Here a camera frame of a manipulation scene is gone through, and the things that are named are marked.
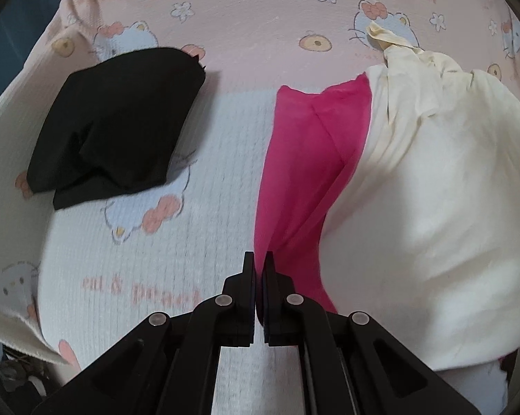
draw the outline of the black garment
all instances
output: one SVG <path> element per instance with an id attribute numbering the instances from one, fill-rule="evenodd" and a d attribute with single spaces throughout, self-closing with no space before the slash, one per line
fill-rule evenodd
<path id="1" fill-rule="evenodd" d="M 116 56 L 68 76 L 28 167 L 55 209 L 164 184 L 187 113 L 204 83 L 198 57 L 176 48 Z"/>

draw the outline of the cream fabric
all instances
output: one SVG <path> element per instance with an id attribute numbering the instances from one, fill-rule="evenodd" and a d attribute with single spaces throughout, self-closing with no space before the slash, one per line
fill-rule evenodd
<path id="1" fill-rule="evenodd" d="M 520 346 L 520 102 L 371 23 L 371 130 L 325 219 L 323 285 L 436 370 Z"/>

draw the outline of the cartoon cat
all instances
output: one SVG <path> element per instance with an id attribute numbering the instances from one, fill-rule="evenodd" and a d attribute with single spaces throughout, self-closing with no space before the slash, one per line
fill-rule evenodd
<path id="1" fill-rule="evenodd" d="M 158 39 L 143 21 L 131 26 L 123 26 L 120 22 L 102 26 L 93 39 L 93 51 L 101 62 L 137 49 L 156 47 Z"/>
<path id="2" fill-rule="evenodd" d="M 520 50 L 520 22 L 513 15 L 512 18 L 501 25 L 502 39 L 504 40 L 504 51 L 506 56 L 514 58 Z"/>
<path id="3" fill-rule="evenodd" d="M 188 157 L 174 155 L 165 185 L 138 194 L 117 196 L 106 202 L 104 217 L 115 243 L 125 242 L 139 229 L 152 234 L 164 220 L 179 215 L 183 208 L 183 192 L 189 183 L 190 166 Z"/>
<path id="4" fill-rule="evenodd" d="M 380 50 L 379 45 L 367 35 L 367 27 L 374 21 L 380 27 L 391 30 L 397 36 L 405 38 L 414 47 L 419 46 L 415 33 L 410 27 L 410 19 L 401 12 L 388 12 L 386 6 L 380 1 L 371 4 L 368 1 L 360 0 L 358 3 L 358 13 L 354 17 L 354 27 L 349 31 L 356 32 L 352 39 L 359 39 L 360 42 L 373 49 Z"/>
<path id="5" fill-rule="evenodd" d="M 37 280 L 39 269 L 30 262 L 10 264 L 0 271 L 0 312 L 3 315 L 37 321 Z"/>

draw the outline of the pink cloth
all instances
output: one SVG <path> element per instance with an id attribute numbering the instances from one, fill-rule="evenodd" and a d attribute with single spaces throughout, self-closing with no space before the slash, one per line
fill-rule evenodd
<path id="1" fill-rule="evenodd" d="M 336 312 L 320 277 L 323 221 L 361 157 L 371 118 L 366 74 L 321 94 L 283 86 L 260 185 L 254 252 L 261 273 L 273 251 L 297 292 Z"/>

